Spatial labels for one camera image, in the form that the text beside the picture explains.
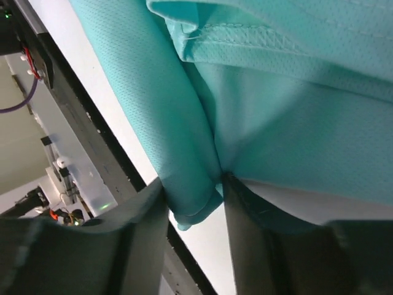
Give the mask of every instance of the red cable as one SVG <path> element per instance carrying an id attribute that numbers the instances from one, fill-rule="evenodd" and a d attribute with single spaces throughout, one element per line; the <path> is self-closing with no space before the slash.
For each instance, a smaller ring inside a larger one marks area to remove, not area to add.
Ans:
<path id="1" fill-rule="evenodd" d="M 58 220 L 58 215 L 52 209 L 49 211 L 49 214 L 54 220 Z"/>
<path id="2" fill-rule="evenodd" d="M 24 47 L 23 49 L 25 50 L 27 61 L 30 65 L 31 72 L 34 74 L 34 77 L 36 77 L 37 79 L 41 79 L 41 77 L 39 76 L 39 74 L 36 71 L 36 67 L 34 66 L 34 62 L 33 62 L 33 59 L 31 58 L 31 54 L 30 54 L 29 49 L 27 47 Z"/>

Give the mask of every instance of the teal shirt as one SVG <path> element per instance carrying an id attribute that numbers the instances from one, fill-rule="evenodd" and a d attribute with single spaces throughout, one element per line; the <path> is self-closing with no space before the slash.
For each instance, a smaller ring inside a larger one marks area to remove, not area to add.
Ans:
<path id="1" fill-rule="evenodd" d="M 181 224 L 226 171 L 393 205 L 393 1 L 71 4 Z"/>

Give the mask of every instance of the white wall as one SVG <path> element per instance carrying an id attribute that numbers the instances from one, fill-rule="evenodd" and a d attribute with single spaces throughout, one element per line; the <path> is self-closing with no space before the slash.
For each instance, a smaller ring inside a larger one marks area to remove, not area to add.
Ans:
<path id="1" fill-rule="evenodd" d="M 23 100 L 4 57 L 0 57 L 0 89 L 0 108 Z M 48 161 L 40 141 L 43 136 L 27 107 L 0 114 L 0 194 L 45 174 Z"/>

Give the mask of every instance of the green led light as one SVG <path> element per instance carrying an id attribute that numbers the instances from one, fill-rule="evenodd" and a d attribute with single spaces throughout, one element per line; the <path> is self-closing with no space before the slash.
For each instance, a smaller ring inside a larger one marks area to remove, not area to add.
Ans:
<path id="1" fill-rule="evenodd" d="M 100 208 L 100 210 L 104 210 L 105 208 L 108 208 L 111 205 L 111 203 L 105 204 Z"/>

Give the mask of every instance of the white surface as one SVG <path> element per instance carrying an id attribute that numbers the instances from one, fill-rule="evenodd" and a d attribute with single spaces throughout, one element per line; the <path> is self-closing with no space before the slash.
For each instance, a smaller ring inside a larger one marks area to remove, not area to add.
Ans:
<path id="1" fill-rule="evenodd" d="M 51 176 L 49 175 L 49 173 L 50 173 L 51 175 L 54 176 L 54 172 L 53 172 L 52 168 L 48 167 L 45 170 L 47 172 L 47 177 L 43 177 L 43 179 L 39 181 L 39 187 L 42 189 L 42 192 L 46 196 L 46 198 L 49 202 L 49 207 L 54 209 L 54 206 L 58 205 L 61 202 L 60 195 L 62 193 L 64 194 L 65 190 L 62 189 L 59 191 L 57 186 L 52 181 Z"/>
<path id="2" fill-rule="evenodd" d="M 68 0 L 29 1 L 143 180 L 150 183 L 157 174 L 128 123 L 70 3 Z M 222 295 L 236 294 L 224 208 L 220 207 L 202 224 L 179 233 L 216 291 Z"/>
<path id="3" fill-rule="evenodd" d="M 0 89 L 1 109 L 23 100 L 4 57 L 0 57 Z M 48 160 L 40 141 L 43 135 L 27 107 L 0 115 L 0 194 L 45 175 Z"/>
<path id="4" fill-rule="evenodd" d="M 339 195 L 286 189 L 256 181 L 243 181 L 255 194 L 278 208 L 305 221 L 324 224 L 331 220 L 393 219 L 393 206 L 362 200 L 349 199 Z"/>

